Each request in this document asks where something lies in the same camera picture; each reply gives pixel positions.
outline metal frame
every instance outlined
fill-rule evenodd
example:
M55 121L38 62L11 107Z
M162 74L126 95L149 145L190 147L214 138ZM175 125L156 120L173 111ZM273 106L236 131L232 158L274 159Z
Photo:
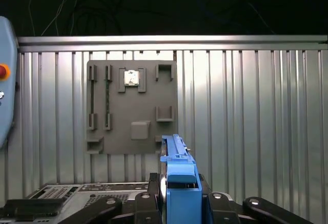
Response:
M325 35L20 37L21 53L128 50L325 50Z
M328 221L327 36L18 41L18 108L0 150L0 204L44 183L145 181L160 172L159 155L84 153L86 65L175 60L178 132L213 190L237 202L261 195L313 222Z

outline metal bolt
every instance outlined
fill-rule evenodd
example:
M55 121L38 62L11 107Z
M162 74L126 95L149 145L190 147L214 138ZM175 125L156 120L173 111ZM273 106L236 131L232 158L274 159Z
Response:
M256 199L251 199L250 202L251 202L251 204L253 204L253 205L258 205L258 204L259 204L259 201L256 200Z
M107 202L106 202L108 205L113 205L115 203L115 200L113 199L109 199Z
M216 198L216 199L220 199L222 197L222 195L219 194L219 193L214 193L213 197Z
M142 198L149 198L150 195L149 195L149 194L144 194L144 195L142 195L141 197L142 197Z

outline gray square block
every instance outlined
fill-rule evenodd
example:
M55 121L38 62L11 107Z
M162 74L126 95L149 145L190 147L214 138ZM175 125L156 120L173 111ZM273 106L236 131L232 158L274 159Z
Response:
M90 60L87 69L89 153L154 153L177 133L176 62Z
M135 121L131 123L131 139L148 139L150 121Z

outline dark background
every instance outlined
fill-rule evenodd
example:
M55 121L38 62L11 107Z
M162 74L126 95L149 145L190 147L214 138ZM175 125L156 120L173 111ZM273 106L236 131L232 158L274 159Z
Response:
M0 0L18 36L41 36L63 0ZM67 0L44 36L328 34L328 0Z

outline ventilation grille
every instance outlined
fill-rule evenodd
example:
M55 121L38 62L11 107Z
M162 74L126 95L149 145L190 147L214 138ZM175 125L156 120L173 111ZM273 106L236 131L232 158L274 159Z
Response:
M70 187L54 187L42 198L62 198L69 189Z
M87 201L87 203L84 205L84 208L86 206L89 206L90 204L96 202L98 199L101 199L102 197L116 197L118 199L120 199L122 201L122 203L125 203L128 201L129 195L127 194L104 194L104 195L97 195L95 197L90 197L89 200Z

